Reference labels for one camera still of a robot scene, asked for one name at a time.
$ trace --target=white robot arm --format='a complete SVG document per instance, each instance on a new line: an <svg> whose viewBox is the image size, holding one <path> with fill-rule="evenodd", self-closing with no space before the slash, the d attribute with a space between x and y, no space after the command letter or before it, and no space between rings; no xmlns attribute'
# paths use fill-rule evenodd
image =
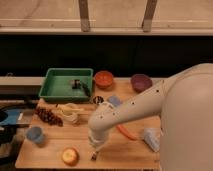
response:
<svg viewBox="0 0 213 171"><path fill-rule="evenodd" d="M88 123L90 129L89 140L93 147L102 146L108 138L109 129L117 124L160 114L163 129L160 150L161 164L164 166L163 170L171 171L172 169L174 171L184 170L187 167L191 168L194 163L189 162L189 157L194 156L194 149L196 148L191 147L193 146L192 144L196 144L191 140L192 137L190 135L191 133L193 134L191 129L196 129L201 134L209 129L213 131L213 64L200 64L184 70L158 82L118 107L113 107L109 103L104 103L103 105L104 107L102 106L94 111ZM208 118L207 120L204 119L208 123L205 129L203 125L200 126L194 123L197 123L197 119L206 118L203 113L207 113ZM185 130L189 132L183 134L184 129L182 127L185 127ZM213 138L209 138L207 135L202 138L207 138L207 145L213 144ZM182 141L185 142L185 146L177 148L176 143ZM171 152L175 156L173 159L171 159ZM207 170L210 167L213 170L213 164L210 164L213 162L210 160L206 159L204 162L208 166Z"/></svg>

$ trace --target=green tray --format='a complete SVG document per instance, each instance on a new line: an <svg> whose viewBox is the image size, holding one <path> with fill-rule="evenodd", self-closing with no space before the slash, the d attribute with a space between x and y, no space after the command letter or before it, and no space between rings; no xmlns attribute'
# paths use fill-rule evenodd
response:
<svg viewBox="0 0 213 171"><path fill-rule="evenodd" d="M90 68L50 68L39 92L45 101L89 101L83 88L73 89L72 80L83 82L92 94L93 70Z"/></svg>

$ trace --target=grapes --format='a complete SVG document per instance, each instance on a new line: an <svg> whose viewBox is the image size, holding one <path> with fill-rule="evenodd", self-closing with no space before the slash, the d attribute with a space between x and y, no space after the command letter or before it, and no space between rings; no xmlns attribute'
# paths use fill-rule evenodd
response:
<svg viewBox="0 0 213 171"><path fill-rule="evenodd" d="M35 110L35 114L43 121L48 123L49 125L58 125L63 126L63 121L60 117L56 116L52 113L51 110L47 110L45 108L37 107Z"/></svg>

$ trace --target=light blue cup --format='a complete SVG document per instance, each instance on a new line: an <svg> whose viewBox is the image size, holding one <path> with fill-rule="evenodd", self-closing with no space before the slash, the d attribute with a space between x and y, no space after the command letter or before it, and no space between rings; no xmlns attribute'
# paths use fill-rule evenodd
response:
<svg viewBox="0 0 213 171"><path fill-rule="evenodd" d="M41 144L44 141L44 134L40 127L34 126L28 129L26 138L35 144Z"/></svg>

